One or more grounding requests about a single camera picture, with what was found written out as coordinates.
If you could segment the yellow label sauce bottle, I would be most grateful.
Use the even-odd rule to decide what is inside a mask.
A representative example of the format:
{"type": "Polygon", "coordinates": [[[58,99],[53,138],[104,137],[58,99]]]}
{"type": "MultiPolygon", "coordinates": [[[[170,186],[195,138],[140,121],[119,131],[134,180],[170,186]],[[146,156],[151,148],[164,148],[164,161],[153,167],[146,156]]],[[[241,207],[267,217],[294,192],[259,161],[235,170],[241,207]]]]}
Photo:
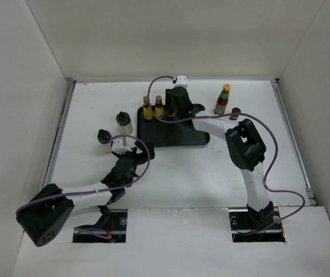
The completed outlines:
{"type": "Polygon", "coordinates": [[[148,96],[143,97],[143,117],[147,121],[153,119],[153,113],[151,111],[151,105],[148,96]]]}

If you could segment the red sauce bottle green label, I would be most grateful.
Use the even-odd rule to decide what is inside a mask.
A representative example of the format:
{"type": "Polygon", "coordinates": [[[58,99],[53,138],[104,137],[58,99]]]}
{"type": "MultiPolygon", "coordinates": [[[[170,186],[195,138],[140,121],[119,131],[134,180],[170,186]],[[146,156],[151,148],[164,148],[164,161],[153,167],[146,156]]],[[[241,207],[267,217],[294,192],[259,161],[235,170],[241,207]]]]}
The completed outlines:
{"type": "Polygon", "coordinates": [[[229,102],[229,93],[231,90],[230,84],[224,84],[223,88],[220,92],[220,95],[216,101],[216,105],[214,108],[214,113],[216,115],[223,115],[225,113],[226,107],[229,102]]]}

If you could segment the dark spice jar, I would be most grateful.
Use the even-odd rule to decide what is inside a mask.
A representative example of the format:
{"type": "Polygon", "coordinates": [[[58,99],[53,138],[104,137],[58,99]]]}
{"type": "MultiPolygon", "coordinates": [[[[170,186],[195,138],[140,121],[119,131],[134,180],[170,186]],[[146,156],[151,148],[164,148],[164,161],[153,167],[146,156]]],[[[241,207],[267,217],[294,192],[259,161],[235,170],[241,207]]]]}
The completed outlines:
{"type": "Polygon", "coordinates": [[[231,115],[229,116],[229,119],[232,121],[236,121],[239,117],[239,114],[241,113],[241,109],[238,107],[234,107],[231,111],[231,115]]]}
{"type": "Polygon", "coordinates": [[[173,119],[174,118],[175,112],[174,112],[174,110],[172,108],[169,108],[166,112],[167,112],[168,118],[170,118],[170,119],[173,119]]]}

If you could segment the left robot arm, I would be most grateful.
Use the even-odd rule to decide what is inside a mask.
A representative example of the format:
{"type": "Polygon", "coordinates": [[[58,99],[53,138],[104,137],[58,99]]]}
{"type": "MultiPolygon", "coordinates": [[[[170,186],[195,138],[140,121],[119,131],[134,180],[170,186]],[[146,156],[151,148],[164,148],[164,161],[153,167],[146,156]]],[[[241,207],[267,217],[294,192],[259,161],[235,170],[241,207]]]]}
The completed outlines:
{"type": "Polygon", "coordinates": [[[99,182],[79,188],[46,185],[29,203],[16,211],[16,220],[37,247],[51,242],[60,231],[76,229],[110,240],[109,205],[125,195],[125,188],[139,180],[136,169],[154,159],[153,143],[137,139],[135,146],[117,154],[116,164],[99,182]]]}

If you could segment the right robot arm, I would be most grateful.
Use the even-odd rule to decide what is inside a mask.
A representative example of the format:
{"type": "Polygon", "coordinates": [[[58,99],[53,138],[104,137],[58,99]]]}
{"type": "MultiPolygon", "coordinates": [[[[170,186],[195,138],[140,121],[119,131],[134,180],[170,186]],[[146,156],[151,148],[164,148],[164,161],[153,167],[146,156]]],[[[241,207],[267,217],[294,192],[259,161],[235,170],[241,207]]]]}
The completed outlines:
{"type": "Polygon", "coordinates": [[[165,110],[168,116],[177,120],[170,123],[190,122],[200,132],[205,132],[224,140],[227,144],[232,163],[242,173],[247,192],[247,214],[251,231],[246,235],[259,233],[273,226],[277,215],[266,188],[266,176],[263,162],[266,145],[252,120],[271,131],[262,121],[252,115],[242,113],[235,107],[229,115],[222,114],[217,105],[208,112],[201,104],[190,101],[188,92],[183,87],[174,87],[166,91],[165,110]]]}

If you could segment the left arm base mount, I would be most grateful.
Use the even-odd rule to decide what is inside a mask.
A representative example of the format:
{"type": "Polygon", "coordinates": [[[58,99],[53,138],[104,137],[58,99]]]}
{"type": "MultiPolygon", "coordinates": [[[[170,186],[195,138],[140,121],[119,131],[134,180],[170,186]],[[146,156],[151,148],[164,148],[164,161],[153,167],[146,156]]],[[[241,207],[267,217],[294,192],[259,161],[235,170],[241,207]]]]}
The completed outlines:
{"type": "Polygon", "coordinates": [[[101,217],[94,224],[85,224],[78,229],[88,230],[88,233],[74,230],[73,243],[125,243],[127,237],[128,210],[109,209],[99,206],[101,217]]]}

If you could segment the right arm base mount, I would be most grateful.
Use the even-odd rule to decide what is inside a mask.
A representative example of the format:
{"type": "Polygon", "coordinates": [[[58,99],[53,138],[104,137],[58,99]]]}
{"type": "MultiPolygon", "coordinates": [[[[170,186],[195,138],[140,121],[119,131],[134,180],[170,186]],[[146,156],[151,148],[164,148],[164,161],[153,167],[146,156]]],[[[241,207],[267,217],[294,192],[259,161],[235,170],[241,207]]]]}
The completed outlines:
{"type": "Polygon", "coordinates": [[[233,242],[285,242],[285,234],[281,223],[263,230],[273,223],[275,219],[280,219],[280,213],[275,208],[272,216],[263,224],[254,223],[247,209],[230,209],[228,211],[233,242]]]}

